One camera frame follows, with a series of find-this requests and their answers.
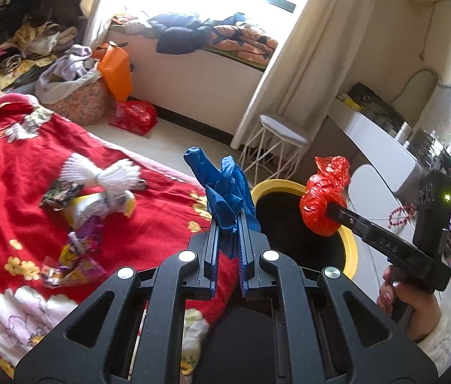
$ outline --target floor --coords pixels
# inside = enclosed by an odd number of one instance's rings
[[[158,120],[158,124],[146,136],[132,134],[112,127],[106,122],[87,126],[85,129],[106,141],[191,176],[193,173],[183,159],[183,154],[189,147],[196,146],[203,149],[217,168],[220,168],[222,157],[232,155],[238,159],[240,155],[239,151],[233,150],[226,144],[164,120]]]

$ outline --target floral storage basket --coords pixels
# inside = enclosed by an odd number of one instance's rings
[[[79,125],[97,124],[112,106],[112,97],[103,78],[87,83],[46,108]]]

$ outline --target human hand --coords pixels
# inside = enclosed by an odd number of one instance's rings
[[[441,310],[434,294],[420,290],[412,284],[403,282],[391,283],[393,266],[385,269],[382,278],[384,284],[380,286],[377,306],[387,315],[393,311],[393,302],[398,297],[401,301],[414,307],[414,314],[407,327],[406,333],[412,340],[420,340],[427,337],[441,319]]]

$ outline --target beige curtain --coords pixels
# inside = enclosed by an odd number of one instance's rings
[[[308,0],[261,78],[231,142],[238,149],[265,111],[316,136],[365,33],[375,0]]]
[[[98,47],[103,43],[112,17],[124,11],[125,0],[81,0],[80,7],[88,19],[83,46]]]

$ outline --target silver screw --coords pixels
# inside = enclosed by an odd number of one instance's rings
[[[131,267],[122,267],[119,271],[117,271],[117,277],[126,280],[127,278],[131,278],[135,274],[135,270]]]
[[[329,278],[338,278],[341,272],[336,267],[327,267],[324,270],[324,274]]]
[[[263,258],[267,261],[276,261],[279,259],[279,253],[275,250],[267,250],[263,253]]]
[[[184,263],[189,263],[190,261],[195,260],[197,258],[197,254],[194,253],[192,250],[184,250],[179,253],[178,258]]]

